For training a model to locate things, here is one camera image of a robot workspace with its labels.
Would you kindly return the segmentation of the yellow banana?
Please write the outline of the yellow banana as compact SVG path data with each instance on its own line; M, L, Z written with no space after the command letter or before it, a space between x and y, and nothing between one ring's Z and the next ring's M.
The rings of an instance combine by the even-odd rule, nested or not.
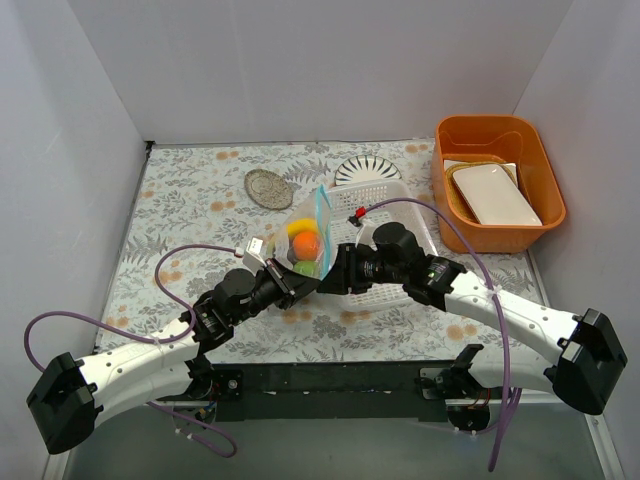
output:
M287 234L289 237L295 238L298 234L303 232L312 232L316 234L318 232L316 220L313 218L300 218L287 225Z

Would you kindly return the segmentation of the orange fruit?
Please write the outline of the orange fruit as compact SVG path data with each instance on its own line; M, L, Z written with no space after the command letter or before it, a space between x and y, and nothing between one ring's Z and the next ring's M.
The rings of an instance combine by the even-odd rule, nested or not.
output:
M292 246L298 261L316 261L321 254L322 242L318 234L303 232L293 239Z

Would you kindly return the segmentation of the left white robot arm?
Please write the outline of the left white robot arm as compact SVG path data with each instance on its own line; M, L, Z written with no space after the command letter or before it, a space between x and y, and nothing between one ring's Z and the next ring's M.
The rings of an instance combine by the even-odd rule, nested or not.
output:
M128 343L82 359L69 353L55 357L27 397L47 451L71 450L104 421L149 401L225 394L226 380L206 353L232 339L237 325L271 305L288 308L319 284L274 260L257 273L233 269L195 303L196 323L185 337L179 334L188 318L181 315L165 326L166 343Z

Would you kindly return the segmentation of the clear zip top bag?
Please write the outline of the clear zip top bag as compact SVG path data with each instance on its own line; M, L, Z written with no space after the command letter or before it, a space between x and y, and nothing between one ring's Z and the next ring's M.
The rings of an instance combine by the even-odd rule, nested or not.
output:
M300 275L322 280L332 265L332 206L324 186L289 215L266 247L269 258Z

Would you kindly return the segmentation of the large green custard apple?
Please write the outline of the large green custard apple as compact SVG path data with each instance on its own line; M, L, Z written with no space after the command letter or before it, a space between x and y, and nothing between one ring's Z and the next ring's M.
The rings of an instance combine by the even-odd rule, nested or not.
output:
M293 271L311 278L317 278L319 275L319 267L315 261L299 261L293 266Z

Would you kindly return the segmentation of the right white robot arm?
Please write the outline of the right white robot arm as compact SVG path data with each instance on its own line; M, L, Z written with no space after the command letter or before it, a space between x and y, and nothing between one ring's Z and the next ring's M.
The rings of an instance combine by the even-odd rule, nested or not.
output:
M582 413L603 413L627 364L606 315L594 309L582 315L558 311L489 288L462 264L425 253L414 234L397 222L378 227L373 242L339 245L318 292L357 295L375 284L397 284L422 305L506 332L527 348L522 357L505 359L471 344L424 381L432 394L471 398L509 383L553 393Z

